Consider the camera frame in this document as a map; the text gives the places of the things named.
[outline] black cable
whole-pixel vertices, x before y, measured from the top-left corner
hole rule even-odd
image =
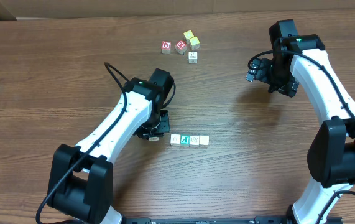
[[[118,115],[118,117],[115,119],[115,121],[112,123],[112,125],[110,125],[110,127],[105,130],[105,132],[93,143],[92,146],[90,146],[90,148],[66,171],[66,173],[64,174],[64,176],[57,182],[57,184],[54,185],[53,189],[47,194],[47,196],[43,199],[42,203],[39,205],[38,210],[36,211],[36,223],[37,224],[45,224],[42,223],[40,221],[40,213],[42,213],[43,208],[45,207],[46,203],[48,202],[48,200],[51,198],[51,196],[56,192],[56,190],[59,188],[59,186],[67,179],[67,177],[73,172],[74,168],[76,166],[78,166],[87,155],[89,155],[89,153],[101,142],[101,140],[104,139],[104,137],[113,129],[113,127],[115,127],[115,125],[118,123],[118,121],[122,118],[126,107],[127,107],[127,96],[126,96],[126,92],[123,88],[123,86],[121,85],[121,82],[116,78],[116,76],[114,75],[114,73],[109,69],[110,67],[112,69],[114,69],[116,72],[118,72],[118,74],[120,74],[125,80],[127,80],[129,82],[129,80],[120,72],[118,71],[116,68],[114,68],[112,65],[110,65],[109,63],[104,63],[105,67],[107,68],[109,74],[111,74],[111,76],[114,78],[116,84],[118,84],[118,86],[120,87],[122,94],[123,94],[123,98],[124,98],[124,104],[123,104],[123,108],[121,110],[121,113]],[[64,224],[64,223],[83,223],[77,220],[65,220],[65,221],[61,221],[61,222],[55,222],[55,223],[50,223],[50,224]]]
[[[346,101],[344,100],[343,96],[341,95],[340,93],[340,90],[337,86],[337,84],[334,82],[331,74],[326,70],[326,68],[323,66],[323,65],[320,65],[317,61],[313,60],[312,58],[306,56],[306,55],[303,55],[301,53],[297,53],[297,52],[293,52],[293,51],[290,51],[290,50],[268,50],[268,51],[265,51],[265,52],[262,52],[262,53],[259,53],[257,55],[255,55],[253,58],[250,59],[250,61],[247,63],[247,66],[249,67],[250,70],[260,70],[260,69],[263,69],[262,67],[259,67],[259,68],[252,68],[251,67],[251,64],[252,62],[257,59],[258,57],[260,56],[263,56],[263,55],[266,55],[266,54],[271,54],[271,53],[277,53],[277,54],[291,54],[291,55],[297,55],[299,57],[302,57],[302,58],[305,58],[307,59],[308,61],[310,61],[311,63],[315,64],[320,70],[322,70],[325,75],[328,77],[329,81],[331,82],[336,94],[338,95],[338,98],[340,100],[340,102],[342,103],[343,105],[343,108],[347,111],[347,114],[354,120],[355,122],[355,115],[353,114],[353,112],[351,112],[351,110],[349,109],[349,105],[348,103],[346,103]]]
[[[350,190],[339,190],[339,191],[335,192],[334,195],[328,200],[328,203],[324,206],[324,208],[322,209],[321,213],[318,215],[318,218],[317,218],[315,224],[320,224],[322,217],[324,216],[325,212],[329,209],[329,207],[333,203],[334,199],[336,197],[340,198],[341,194],[355,195],[355,192],[350,191]]]
[[[173,97],[175,96],[175,92],[176,92],[176,83],[173,83],[173,94],[170,97],[170,99],[162,105],[162,109],[164,109],[165,107],[167,107],[167,105],[169,105],[170,102],[172,102]]]

